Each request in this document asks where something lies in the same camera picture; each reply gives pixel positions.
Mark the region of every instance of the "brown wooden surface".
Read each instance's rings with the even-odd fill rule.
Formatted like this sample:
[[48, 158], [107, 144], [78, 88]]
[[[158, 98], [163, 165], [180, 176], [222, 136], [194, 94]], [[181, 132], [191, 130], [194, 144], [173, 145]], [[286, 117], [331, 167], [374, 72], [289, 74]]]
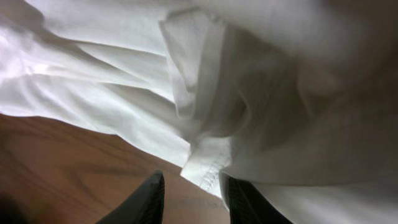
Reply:
[[181, 168], [117, 136], [0, 115], [0, 194], [32, 223], [95, 223], [156, 169], [166, 183], [163, 223], [229, 223], [221, 200], [181, 178]]

